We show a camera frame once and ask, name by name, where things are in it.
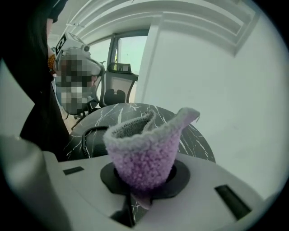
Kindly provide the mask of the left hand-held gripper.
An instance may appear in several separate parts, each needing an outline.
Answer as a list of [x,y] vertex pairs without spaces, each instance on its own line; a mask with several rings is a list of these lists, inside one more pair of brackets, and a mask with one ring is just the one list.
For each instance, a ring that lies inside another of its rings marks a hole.
[[61,58],[89,58],[92,76],[102,76],[105,68],[102,63],[91,59],[90,46],[86,45],[78,36],[65,32],[55,47],[56,60]]

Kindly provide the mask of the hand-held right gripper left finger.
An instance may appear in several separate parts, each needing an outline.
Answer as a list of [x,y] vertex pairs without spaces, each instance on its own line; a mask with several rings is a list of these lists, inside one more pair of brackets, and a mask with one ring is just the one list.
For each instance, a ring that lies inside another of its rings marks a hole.
[[101,181],[109,156],[58,162],[44,152],[51,183],[64,207],[72,231],[133,231],[110,217],[122,209],[125,197],[112,194]]

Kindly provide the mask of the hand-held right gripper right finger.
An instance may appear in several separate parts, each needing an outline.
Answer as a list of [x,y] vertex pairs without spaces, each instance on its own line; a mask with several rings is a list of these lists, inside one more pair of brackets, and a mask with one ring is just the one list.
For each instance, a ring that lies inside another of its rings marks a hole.
[[136,224],[136,231],[245,231],[246,223],[233,216],[215,188],[227,185],[251,209],[262,197],[221,166],[204,159],[178,154],[190,171],[186,187],[171,199],[158,199]]

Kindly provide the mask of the purple grey cloth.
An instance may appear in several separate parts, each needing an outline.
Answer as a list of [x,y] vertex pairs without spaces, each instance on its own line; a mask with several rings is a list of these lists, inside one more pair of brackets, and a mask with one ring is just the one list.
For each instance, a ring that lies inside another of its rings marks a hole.
[[167,123],[155,127],[157,114],[142,116],[110,127],[103,136],[106,151],[132,197],[150,209],[151,193],[167,180],[176,159],[182,130],[200,117],[192,108],[182,108]]

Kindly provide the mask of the black mesh office chair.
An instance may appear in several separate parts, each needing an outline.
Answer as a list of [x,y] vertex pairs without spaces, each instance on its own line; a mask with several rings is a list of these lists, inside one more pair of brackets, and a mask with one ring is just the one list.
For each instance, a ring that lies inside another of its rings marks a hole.
[[82,120],[88,114],[100,108],[128,103],[131,90],[138,80],[138,75],[131,71],[130,64],[110,63],[102,76],[94,81],[88,102],[74,118]]

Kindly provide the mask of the dark framed window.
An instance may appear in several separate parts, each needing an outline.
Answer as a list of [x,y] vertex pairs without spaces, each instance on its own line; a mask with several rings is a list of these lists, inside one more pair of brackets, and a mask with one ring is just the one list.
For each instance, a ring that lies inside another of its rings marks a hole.
[[[110,63],[130,64],[131,71],[139,76],[148,30],[112,34],[90,46],[92,59],[103,64],[105,71]],[[138,81],[135,82],[129,102],[135,102]]]

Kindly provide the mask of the round black marble table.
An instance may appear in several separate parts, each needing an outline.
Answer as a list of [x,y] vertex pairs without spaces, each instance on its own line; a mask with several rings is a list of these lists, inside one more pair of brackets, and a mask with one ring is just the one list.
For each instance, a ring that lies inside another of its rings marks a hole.
[[[113,126],[142,116],[145,112],[153,110],[156,113],[154,125],[156,127],[171,120],[175,114],[164,108],[143,103],[121,103],[98,109],[83,118],[72,130],[70,141],[64,148],[68,160],[84,159],[82,152],[83,133],[96,126]],[[192,125],[183,129],[178,152],[189,156],[215,162],[213,152],[203,135]]]

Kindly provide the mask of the person's black clothing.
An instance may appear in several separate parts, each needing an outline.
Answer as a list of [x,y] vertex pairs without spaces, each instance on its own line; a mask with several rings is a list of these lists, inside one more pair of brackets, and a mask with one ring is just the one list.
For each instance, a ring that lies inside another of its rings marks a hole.
[[67,0],[3,0],[0,23],[0,61],[34,103],[20,130],[20,137],[65,161],[69,132],[63,122],[53,89],[47,36]]

